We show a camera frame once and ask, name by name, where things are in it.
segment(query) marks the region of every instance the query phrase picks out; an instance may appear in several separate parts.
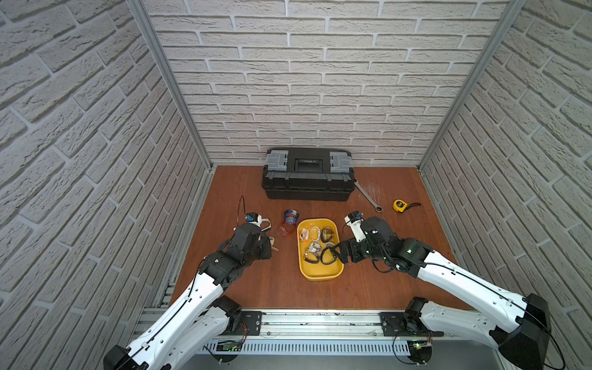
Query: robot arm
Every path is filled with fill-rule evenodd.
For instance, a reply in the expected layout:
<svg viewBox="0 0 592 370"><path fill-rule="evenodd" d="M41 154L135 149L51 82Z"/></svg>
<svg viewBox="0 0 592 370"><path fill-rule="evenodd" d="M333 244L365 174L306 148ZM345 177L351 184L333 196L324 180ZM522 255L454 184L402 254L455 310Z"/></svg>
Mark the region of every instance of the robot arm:
<svg viewBox="0 0 592 370"><path fill-rule="evenodd" d="M462 269L430 246L416 239L399 239L378 217L367 220L358 211L345 222L354 238L339 243L343 263L366 258L383 261L390 269L434 284L478 310L465 311L414 298L404 318L410 333L420 327L457 334L498 349L522 369L542 369L551 322L547 302L535 295L502 289Z"/></svg>
<svg viewBox="0 0 592 370"><path fill-rule="evenodd" d="M256 213L245 219L232 239L204 258L187 289L154 325L127 348L114 346L107 353L105 370L178 369L208 340L236 330L242 309L221 295L254 261L271 258L263 219Z"/></svg>

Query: wrench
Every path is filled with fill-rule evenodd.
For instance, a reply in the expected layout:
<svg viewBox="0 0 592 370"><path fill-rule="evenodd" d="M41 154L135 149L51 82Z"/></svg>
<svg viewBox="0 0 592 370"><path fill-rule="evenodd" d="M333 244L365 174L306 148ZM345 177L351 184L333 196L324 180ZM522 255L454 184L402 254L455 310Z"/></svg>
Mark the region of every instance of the wrench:
<svg viewBox="0 0 592 370"><path fill-rule="evenodd" d="M376 212L382 212L382 207L379 206L371 197L370 195L368 195L368 193L360 186L358 179L354 178L353 179L353 183L356 184L356 186L358 187L358 189L360 189L360 191L362 192L362 194L364 194L364 197L366 197L366 199L368 199L370 201L370 203L372 203L372 205L374 206L374 209L376 210Z"/></svg>

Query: yellow tape measure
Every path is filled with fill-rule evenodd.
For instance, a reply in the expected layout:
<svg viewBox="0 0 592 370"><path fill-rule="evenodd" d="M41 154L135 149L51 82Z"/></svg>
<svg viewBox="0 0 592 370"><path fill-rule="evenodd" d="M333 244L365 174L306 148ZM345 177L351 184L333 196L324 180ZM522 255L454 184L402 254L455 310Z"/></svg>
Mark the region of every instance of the yellow tape measure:
<svg viewBox="0 0 592 370"><path fill-rule="evenodd" d="M396 199L393 203L392 203L392 208L393 210L403 213L405 210L408 210L411 207L415 207L417 205L421 205L421 203L411 203L411 204L407 204L406 202L404 202L401 199Z"/></svg>

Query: toolbox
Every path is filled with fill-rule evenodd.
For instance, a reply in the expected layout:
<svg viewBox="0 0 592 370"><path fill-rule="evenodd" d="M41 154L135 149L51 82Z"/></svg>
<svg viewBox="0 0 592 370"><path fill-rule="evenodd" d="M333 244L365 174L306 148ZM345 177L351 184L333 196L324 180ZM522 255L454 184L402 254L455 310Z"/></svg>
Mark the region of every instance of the toolbox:
<svg viewBox="0 0 592 370"><path fill-rule="evenodd" d="M355 189L352 154L342 149L271 148L261 185L269 199L345 202Z"/></svg>

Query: yellow tray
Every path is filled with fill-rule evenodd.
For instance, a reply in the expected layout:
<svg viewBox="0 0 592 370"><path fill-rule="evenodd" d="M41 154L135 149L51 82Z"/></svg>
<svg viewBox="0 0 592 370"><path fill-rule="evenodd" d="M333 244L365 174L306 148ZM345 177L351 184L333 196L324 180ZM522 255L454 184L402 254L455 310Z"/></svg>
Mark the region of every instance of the yellow tray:
<svg viewBox="0 0 592 370"><path fill-rule="evenodd" d="M331 265L324 265L322 263L308 263L304 260L304 252L308 249L308 247L310 247L313 241L311 238L308 238L306 243L303 242L300 240L300 233L302 232L303 228L310 230L315 226L318 226L320 230L324 229L325 227L330 227L333 229L333 231L335 231L333 233L331 243L337 245L339 242L337 226L335 226L335 223L328 218L312 218L310 220L304 220L300 222L296 233L296 238L298 238L298 264L300 265L300 272L302 272L305 278L311 281L335 279L343 272L343 263L340 260L335 261L335 263L332 263ZM325 248L325 243L323 243L320 239L318 243L323 249ZM327 251L325 252L323 258L328 262L333 258L333 255Z"/></svg>

